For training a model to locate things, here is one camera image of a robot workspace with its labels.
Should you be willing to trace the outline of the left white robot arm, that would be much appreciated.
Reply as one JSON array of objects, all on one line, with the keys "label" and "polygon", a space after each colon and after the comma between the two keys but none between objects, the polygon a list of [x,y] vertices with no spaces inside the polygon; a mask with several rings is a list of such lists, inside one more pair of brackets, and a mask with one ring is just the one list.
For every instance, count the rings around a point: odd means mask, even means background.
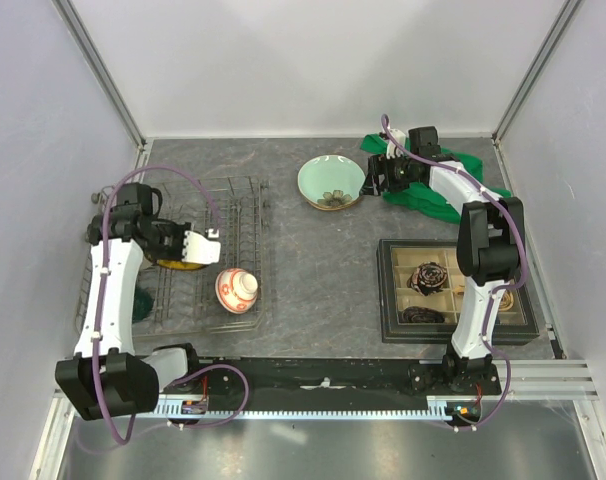
[{"label": "left white robot arm", "polygon": [[162,194],[141,183],[124,185],[108,215],[87,228],[92,274],[88,307],[71,358],[55,368],[55,380],[84,420],[153,411],[170,384],[191,393],[202,369],[188,344],[134,352],[132,325],[137,277],[145,261],[180,261],[189,224],[160,218]]}]

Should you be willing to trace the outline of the yellow patterned plate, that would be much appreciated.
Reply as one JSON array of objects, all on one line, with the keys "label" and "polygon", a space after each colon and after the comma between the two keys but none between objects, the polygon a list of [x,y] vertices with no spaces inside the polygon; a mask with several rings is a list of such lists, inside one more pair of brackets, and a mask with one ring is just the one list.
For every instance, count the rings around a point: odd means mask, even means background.
[{"label": "yellow patterned plate", "polygon": [[205,268],[205,265],[200,263],[185,262],[178,260],[159,259],[154,264],[160,268],[174,271],[198,271]]}]

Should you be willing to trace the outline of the beige bird plate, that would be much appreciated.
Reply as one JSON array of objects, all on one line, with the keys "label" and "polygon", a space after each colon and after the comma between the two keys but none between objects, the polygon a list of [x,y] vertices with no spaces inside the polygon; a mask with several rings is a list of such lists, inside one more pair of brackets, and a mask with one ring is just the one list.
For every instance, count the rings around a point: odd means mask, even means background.
[{"label": "beige bird plate", "polygon": [[305,201],[307,202],[307,204],[309,204],[311,207],[319,210],[319,211],[324,211],[324,212],[333,212],[333,211],[341,211],[341,210],[345,210],[351,207],[354,207],[356,205],[358,205],[361,201],[362,201],[362,197],[358,197],[354,200],[352,200],[351,202],[348,203],[344,203],[338,206],[323,206],[317,202],[312,202],[309,199],[305,199]]}]

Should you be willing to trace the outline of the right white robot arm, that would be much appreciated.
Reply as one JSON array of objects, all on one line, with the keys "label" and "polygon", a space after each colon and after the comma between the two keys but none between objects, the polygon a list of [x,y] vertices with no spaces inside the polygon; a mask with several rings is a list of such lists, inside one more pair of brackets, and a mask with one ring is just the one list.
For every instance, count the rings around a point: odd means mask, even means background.
[{"label": "right white robot arm", "polygon": [[460,216],[456,255],[465,277],[462,311],[433,376],[456,394],[490,384],[496,373],[492,336],[500,301],[527,275],[523,204],[485,187],[460,160],[443,152],[433,126],[402,132],[384,117],[380,136],[386,150],[369,158],[361,194],[397,193],[422,183]]}]

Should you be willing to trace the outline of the white red patterned bowl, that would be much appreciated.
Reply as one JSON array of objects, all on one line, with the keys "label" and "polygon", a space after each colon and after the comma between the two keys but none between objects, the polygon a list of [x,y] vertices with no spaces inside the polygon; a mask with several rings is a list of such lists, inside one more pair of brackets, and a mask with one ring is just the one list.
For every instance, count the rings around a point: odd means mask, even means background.
[{"label": "white red patterned bowl", "polygon": [[215,293],[222,307],[233,314],[247,313],[255,304],[259,292],[256,277],[241,268],[220,272],[215,281]]}]

